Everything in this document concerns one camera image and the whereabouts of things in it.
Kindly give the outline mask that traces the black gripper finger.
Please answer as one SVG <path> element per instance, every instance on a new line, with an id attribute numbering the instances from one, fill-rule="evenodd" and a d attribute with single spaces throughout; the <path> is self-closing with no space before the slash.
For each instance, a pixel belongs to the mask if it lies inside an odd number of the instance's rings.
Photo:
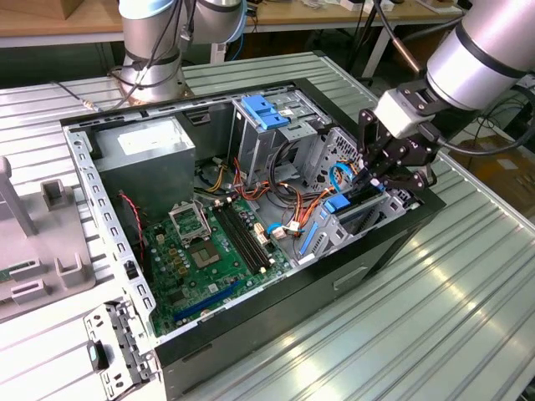
<path id="1" fill-rule="evenodd" d="M 387 189 L 421 191 L 436 183 L 436 174 L 430 165 L 408 170 L 398 166 L 378 178 L 379 183 Z"/>
<path id="2" fill-rule="evenodd" d="M 381 174 L 387 159 L 385 147 L 391 140 L 391 135 L 371 109 L 359 112 L 357 149 L 360 154 L 360 170 L 356 179 L 358 189 L 363 189 Z"/>

